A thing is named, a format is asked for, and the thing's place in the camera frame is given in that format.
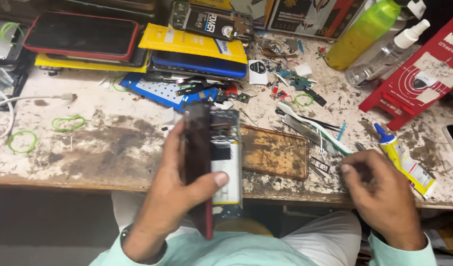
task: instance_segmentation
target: blue tube cap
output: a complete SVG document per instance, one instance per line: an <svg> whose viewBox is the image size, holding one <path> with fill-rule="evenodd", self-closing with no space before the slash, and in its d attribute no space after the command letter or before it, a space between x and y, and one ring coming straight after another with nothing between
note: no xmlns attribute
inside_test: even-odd
<svg viewBox="0 0 453 266"><path fill-rule="evenodd" d="M381 135L379 143L385 143L394 140L395 136L387 135L386 131L379 124L374 123L374 127L376 128L377 134Z"/></svg>

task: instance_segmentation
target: toothbrush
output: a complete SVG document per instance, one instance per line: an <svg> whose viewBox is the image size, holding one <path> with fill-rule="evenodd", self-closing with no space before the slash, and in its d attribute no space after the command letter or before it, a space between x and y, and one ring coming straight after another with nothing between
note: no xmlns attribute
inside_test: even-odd
<svg viewBox="0 0 453 266"><path fill-rule="evenodd" d="M315 128L318 128L322 134L324 135L325 138L327 138L327 140L329 140L331 143L333 143L333 145L338 148L338 150L344 154L344 155L348 155L348 154L352 154L352 152L348 149L347 146L345 146L343 143L337 141L335 139L335 137L333 137L330 133L328 133L324 127L322 127L321 125L319 125L318 123L314 122L314 121L311 121L311 120L308 120L308 119L305 119L305 118L301 118L299 117L295 112L294 110L292 110L292 108L284 103L277 103L277 106L286 114L292 116L293 118L301 121L301 122L304 122L304 123L307 123L307 124L310 124L311 126L315 127Z"/></svg>

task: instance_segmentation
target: red phone case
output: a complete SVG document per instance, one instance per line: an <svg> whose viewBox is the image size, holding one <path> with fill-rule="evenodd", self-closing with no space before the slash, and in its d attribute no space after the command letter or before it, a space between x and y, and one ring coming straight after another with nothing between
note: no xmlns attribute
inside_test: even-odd
<svg viewBox="0 0 453 266"><path fill-rule="evenodd" d="M84 17L98 17L98 16L89 16L89 15L68 13L68 12L51 12L51 13L70 14L70 15L84 16ZM33 21L33 24L31 25L28 33L26 34L25 40L23 41L23 46L26 49L28 49L30 51L34 51L34 52L55 53L55 54L63 54L63 55L67 55L67 56L88 57L88 58L95 58L95 59L102 59L102 60L129 61L130 58L131 58L131 55L133 53L135 40L136 40L136 35L137 35L138 30L140 28L140 25L138 24L138 22L133 21L133 20L119 19L119 18L112 18L112 17L98 17L98 18L106 18L106 19L114 19L114 20L131 21L131 22L133 22L135 24L135 29L133 30L133 34L131 36L131 41L129 43L128 52L125 55L122 55L122 56L110 55L110 54L104 54L104 53L95 53L95 52L67 51L67 50L57 50L57 49L49 49L49 48L31 47L31 46L26 45L26 39L28 39L28 36L31 34L31 31L33 30L33 27L35 26L36 21L38 21L39 17L40 16L38 16Z"/></svg>

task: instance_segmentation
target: right hand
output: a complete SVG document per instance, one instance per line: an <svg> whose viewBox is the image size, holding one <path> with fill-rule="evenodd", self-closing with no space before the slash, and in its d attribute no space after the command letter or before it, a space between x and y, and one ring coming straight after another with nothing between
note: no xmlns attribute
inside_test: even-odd
<svg viewBox="0 0 453 266"><path fill-rule="evenodd" d="M356 169L363 166L372 175L368 184ZM360 216L388 245L401 250L426 246L409 181L390 160L375 150L364 150L343 159L341 171Z"/></svg>

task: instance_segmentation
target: phone battery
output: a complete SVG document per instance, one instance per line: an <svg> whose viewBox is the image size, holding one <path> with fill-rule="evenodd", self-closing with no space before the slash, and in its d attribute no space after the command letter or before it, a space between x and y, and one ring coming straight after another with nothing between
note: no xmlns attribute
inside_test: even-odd
<svg viewBox="0 0 453 266"><path fill-rule="evenodd" d="M201 33L216 39L230 41L232 39L233 20L218 15L189 9L183 29Z"/></svg>

